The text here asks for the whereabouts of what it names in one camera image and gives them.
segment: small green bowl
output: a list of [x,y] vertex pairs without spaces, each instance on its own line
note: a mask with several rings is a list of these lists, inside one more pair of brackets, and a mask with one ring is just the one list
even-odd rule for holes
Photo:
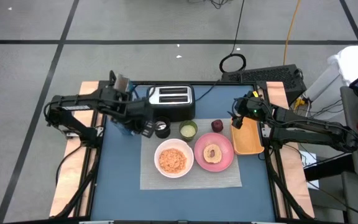
[[[186,125],[190,125],[196,129],[196,133],[193,136],[187,137],[187,136],[183,136],[181,134],[181,129]],[[180,125],[179,125],[180,136],[181,136],[182,140],[184,140],[185,142],[190,142],[191,140],[193,140],[194,136],[196,136],[196,134],[197,134],[197,131],[198,131],[197,124],[194,121],[182,121],[182,123],[180,123]]]

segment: small black cup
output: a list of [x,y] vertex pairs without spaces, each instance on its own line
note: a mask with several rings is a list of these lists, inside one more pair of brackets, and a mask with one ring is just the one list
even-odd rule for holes
[[171,134],[171,122],[166,117],[155,119],[155,135],[161,139],[167,138]]

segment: yellow cable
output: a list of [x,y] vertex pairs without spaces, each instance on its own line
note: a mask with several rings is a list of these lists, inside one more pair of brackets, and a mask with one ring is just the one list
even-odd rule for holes
[[298,0],[298,3],[296,4],[295,12],[293,13],[293,16],[292,16],[292,21],[291,21],[291,25],[290,25],[290,30],[288,31],[287,39],[286,39],[286,41],[285,41],[284,62],[283,62],[283,65],[285,65],[285,59],[287,58],[287,47],[288,47],[288,41],[290,40],[290,36],[291,36],[293,21],[295,21],[295,15],[296,15],[296,12],[298,12],[298,8],[299,8],[299,5],[300,5],[300,4],[301,4],[301,0]]

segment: orange cereal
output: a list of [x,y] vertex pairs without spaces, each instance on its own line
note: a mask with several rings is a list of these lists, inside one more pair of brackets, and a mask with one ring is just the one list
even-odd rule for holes
[[162,170],[177,174],[186,167],[186,156],[178,149],[166,149],[161,152],[159,163]]

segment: pink plate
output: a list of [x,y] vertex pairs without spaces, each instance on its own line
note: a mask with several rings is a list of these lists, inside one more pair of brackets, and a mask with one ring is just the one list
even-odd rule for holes
[[[210,144],[215,144],[221,148],[222,160],[217,164],[210,164],[204,159],[204,148]],[[197,140],[194,147],[194,156],[202,168],[211,172],[220,172],[230,166],[234,158],[234,151],[231,142],[222,134],[206,133]]]

